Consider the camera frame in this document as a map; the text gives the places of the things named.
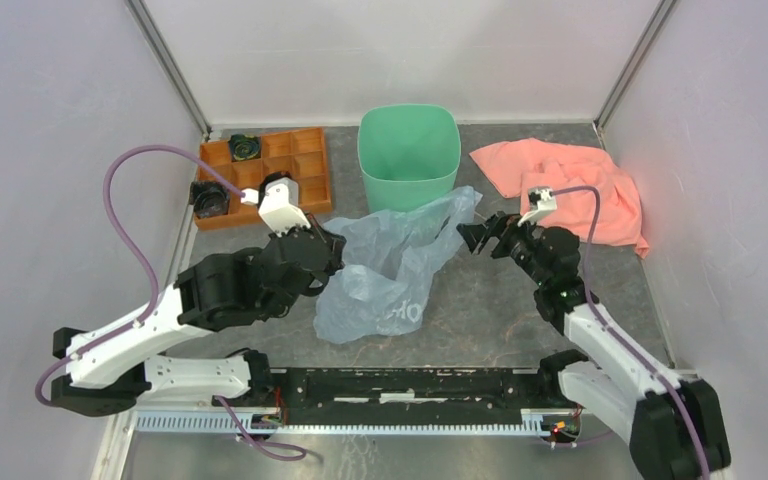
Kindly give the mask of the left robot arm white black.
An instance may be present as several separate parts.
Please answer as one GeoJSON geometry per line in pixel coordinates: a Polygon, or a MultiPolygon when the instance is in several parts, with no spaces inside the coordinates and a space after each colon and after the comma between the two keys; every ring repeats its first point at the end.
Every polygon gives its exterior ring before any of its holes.
{"type": "Polygon", "coordinates": [[[65,373],[51,381],[49,404],[87,417],[145,401],[266,405],[276,388],[266,354],[246,349],[219,359],[181,359],[166,353],[189,340],[286,316],[343,268],[346,243],[318,224],[295,227],[270,235],[264,247],[205,257],[160,299],[105,327],[56,331],[52,353],[65,373]]]}

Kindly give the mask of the light blue plastic trash bag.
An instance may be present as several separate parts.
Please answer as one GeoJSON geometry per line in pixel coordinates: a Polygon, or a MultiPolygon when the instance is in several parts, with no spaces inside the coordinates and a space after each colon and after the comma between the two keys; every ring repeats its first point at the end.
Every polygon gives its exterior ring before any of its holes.
{"type": "Polygon", "coordinates": [[[410,212],[327,221],[325,228],[347,243],[344,267],[316,301],[317,337],[345,344],[418,330],[435,275],[464,244],[457,226],[474,220],[481,200],[473,187],[462,186],[410,212]]]}

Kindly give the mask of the right aluminium corner post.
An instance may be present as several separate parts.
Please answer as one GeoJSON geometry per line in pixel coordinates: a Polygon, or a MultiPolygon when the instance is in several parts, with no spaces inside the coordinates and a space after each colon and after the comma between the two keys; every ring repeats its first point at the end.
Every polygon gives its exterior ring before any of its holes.
{"type": "Polygon", "coordinates": [[[654,46],[661,31],[668,23],[678,4],[678,0],[660,0],[657,3],[655,10],[647,21],[646,26],[621,69],[620,74],[599,110],[599,113],[593,120],[593,126],[599,135],[603,134],[606,126],[614,116],[626,91],[630,87],[640,68],[643,66],[648,53],[654,46]]]}

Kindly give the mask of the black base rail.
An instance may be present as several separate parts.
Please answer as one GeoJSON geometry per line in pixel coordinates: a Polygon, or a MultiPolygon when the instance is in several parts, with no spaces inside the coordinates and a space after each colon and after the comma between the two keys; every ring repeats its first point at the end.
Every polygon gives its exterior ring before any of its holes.
{"type": "Polygon", "coordinates": [[[533,369],[288,368],[273,379],[266,403],[289,427],[541,434],[547,422],[528,414],[576,409],[533,369]]]}

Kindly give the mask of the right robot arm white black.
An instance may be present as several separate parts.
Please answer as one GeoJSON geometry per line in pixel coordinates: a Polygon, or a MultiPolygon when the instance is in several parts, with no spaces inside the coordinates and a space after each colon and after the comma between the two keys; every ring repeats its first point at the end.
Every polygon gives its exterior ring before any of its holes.
{"type": "Polygon", "coordinates": [[[577,235],[504,212],[457,231],[473,254],[496,240],[492,258],[511,259],[535,283],[541,318],[579,348],[542,360],[545,405],[590,411],[627,444],[645,479],[701,479],[731,466],[715,389],[666,367],[620,328],[580,275],[577,235]]]}

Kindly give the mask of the black coil with yellow-green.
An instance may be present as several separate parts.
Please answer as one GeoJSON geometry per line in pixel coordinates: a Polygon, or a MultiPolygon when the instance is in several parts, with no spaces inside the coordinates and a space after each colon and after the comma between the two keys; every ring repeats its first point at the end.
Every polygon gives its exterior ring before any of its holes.
{"type": "Polygon", "coordinates": [[[259,136],[234,134],[228,139],[228,147],[233,162],[243,162],[261,157],[262,141],[259,136]]]}

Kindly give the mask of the aluminium corner post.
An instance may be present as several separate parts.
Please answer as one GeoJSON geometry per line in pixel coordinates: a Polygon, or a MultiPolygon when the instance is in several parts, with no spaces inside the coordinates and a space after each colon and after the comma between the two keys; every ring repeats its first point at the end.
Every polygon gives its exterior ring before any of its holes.
{"type": "Polygon", "coordinates": [[[603,134],[606,126],[614,116],[626,91],[630,87],[640,68],[643,66],[648,53],[654,46],[661,31],[668,23],[678,4],[678,0],[660,0],[657,3],[655,10],[647,21],[646,26],[621,69],[620,74],[599,110],[599,113],[593,120],[593,126],[599,135],[603,134]]]}
{"type": "Polygon", "coordinates": [[[212,126],[149,11],[147,3],[143,0],[125,0],[124,4],[130,11],[178,98],[183,103],[190,119],[200,131],[202,139],[207,140],[212,133],[212,126]]]}

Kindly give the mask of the pink cloth towel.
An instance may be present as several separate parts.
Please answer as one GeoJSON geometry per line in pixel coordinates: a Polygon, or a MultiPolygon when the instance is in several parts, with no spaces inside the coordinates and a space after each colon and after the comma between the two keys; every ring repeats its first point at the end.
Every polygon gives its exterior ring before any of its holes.
{"type": "Polygon", "coordinates": [[[589,233],[595,211],[595,188],[600,213],[593,236],[596,244],[631,246],[644,258],[650,245],[643,236],[643,210],[638,189],[627,172],[603,149],[527,138],[493,143],[470,153],[470,158],[505,198],[518,198],[522,214],[530,210],[528,191],[549,187],[563,193],[557,210],[540,221],[560,226],[582,239],[589,233]]]}

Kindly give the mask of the green plastic trash bin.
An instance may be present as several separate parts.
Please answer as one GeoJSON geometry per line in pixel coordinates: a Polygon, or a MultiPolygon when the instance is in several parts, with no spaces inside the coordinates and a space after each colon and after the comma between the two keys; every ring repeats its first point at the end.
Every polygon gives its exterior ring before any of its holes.
{"type": "Polygon", "coordinates": [[[408,212],[453,189],[461,160],[454,116],[433,104],[369,110],[357,136],[358,163],[370,212],[408,212]]]}

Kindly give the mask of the left aluminium corner post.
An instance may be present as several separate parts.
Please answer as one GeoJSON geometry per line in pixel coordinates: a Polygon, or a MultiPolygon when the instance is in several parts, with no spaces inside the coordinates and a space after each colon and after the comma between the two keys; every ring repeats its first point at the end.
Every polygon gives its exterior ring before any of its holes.
{"type": "Polygon", "coordinates": [[[200,131],[202,139],[207,140],[212,133],[212,126],[149,11],[147,3],[143,0],[125,0],[124,4],[130,11],[178,98],[183,103],[190,119],[200,131]]]}

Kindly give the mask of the black coil at tray corner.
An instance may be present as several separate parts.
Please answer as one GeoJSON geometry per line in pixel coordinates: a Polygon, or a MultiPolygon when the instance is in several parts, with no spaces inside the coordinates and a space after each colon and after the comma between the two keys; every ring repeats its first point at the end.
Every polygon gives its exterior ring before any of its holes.
{"type": "Polygon", "coordinates": [[[189,204],[197,219],[224,216],[229,213],[230,194],[216,181],[195,181],[190,184],[189,204]]]}

